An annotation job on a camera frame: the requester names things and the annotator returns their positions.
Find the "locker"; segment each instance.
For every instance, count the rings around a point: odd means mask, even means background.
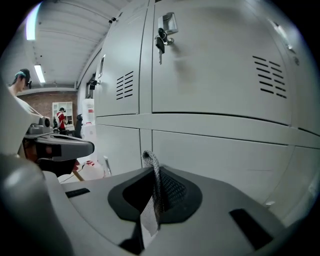
[[[152,138],[161,165],[229,183],[261,204],[290,159],[286,145],[156,130]]]
[[[247,0],[257,11],[258,15],[268,17],[271,21],[281,26],[287,37],[287,42],[292,50],[286,48],[290,65],[293,71],[296,90],[297,126],[309,132],[320,135],[320,82],[319,70],[303,36],[285,15],[266,1]]]
[[[290,85],[267,28],[242,1],[159,1],[178,32],[162,65],[153,46],[152,112],[212,113],[291,123]]]
[[[109,37],[113,31],[126,23],[133,15],[140,12],[143,8],[148,6],[149,0],[135,0],[128,3],[124,8],[122,8],[117,16],[115,17],[117,21],[114,21],[108,31],[107,37]]]
[[[295,147],[287,170],[281,178],[279,185],[267,200],[274,202],[270,207],[270,211],[280,219],[284,219],[289,215],[304,197],[316,172],[319,172],[319,170],[319,149]],[[301,212],[306,213],[308,210],[307,207],[304,207],[304,209],[301,209]]]
[[[142,167],[139,129],[98,124],[96,126],[98,162],[108,176],[127,173]]]
[[[97,117],[139,113],[140,53],[147,9],[143,8],[106,38],[95,79]]]

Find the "person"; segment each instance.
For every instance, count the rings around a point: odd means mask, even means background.
[[[13,96],[17,96],[17,94],[24,89],[28,87],[31,89],[31,82],[29,70],[26,68],[20,69],[20,71],[15,74],[14,80],[9,87],[9,91]]]
[[[59,132],[61,135],[66,135],[66,127],[65,124],[67,124],[67,120],[65,120],[65,115],[64,115],[65,109],[63,107],[61,107],[59,109],[59,112],[56,113],[56,116],[59,119],[59,123],[60,123],[60,127],[59,127]]]

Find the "ceiling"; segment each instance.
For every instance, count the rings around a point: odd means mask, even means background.
[[[30,70],[33,88],[73,88],[109,20],[132,0],[47,0],[36,21],[35,40],[27,41],[24,22],[0,59],[0,76],[9,85],[23,68]],[[34,65],[42,67],[40,84]]]

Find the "key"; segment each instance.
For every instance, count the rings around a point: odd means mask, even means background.
[[[158,49],[158,53],[159,53],[159,64],[162,64],[162,51],[160,49]]]
[[[162,54],[165,53],[165,44],[160,37],[155,39],[155,46],[158,48],[159,64],[162,64]]]

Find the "ceiling light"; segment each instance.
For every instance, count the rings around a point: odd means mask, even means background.
[[[34,65],[34,69],[36,72],[36,75],[38,76],[40,83],[45,83],[44,74],[42,73],[41,65]]]
[[[26,18],[25,35],[27,40],[36,40],[36,21],[41,3],[32,9]]]

